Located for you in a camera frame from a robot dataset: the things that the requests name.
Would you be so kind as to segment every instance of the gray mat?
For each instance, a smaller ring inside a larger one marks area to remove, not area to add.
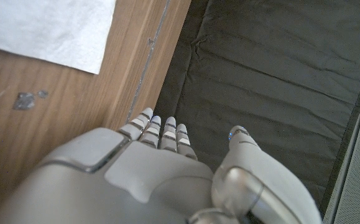
[[[213,170],[244,126],[317,205],[360,91],[360,1],[193,1],[155,108]]]

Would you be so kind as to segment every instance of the paper towel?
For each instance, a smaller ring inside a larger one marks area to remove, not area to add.
[[[0,49],[98,74],[115,0],[0,0]]]

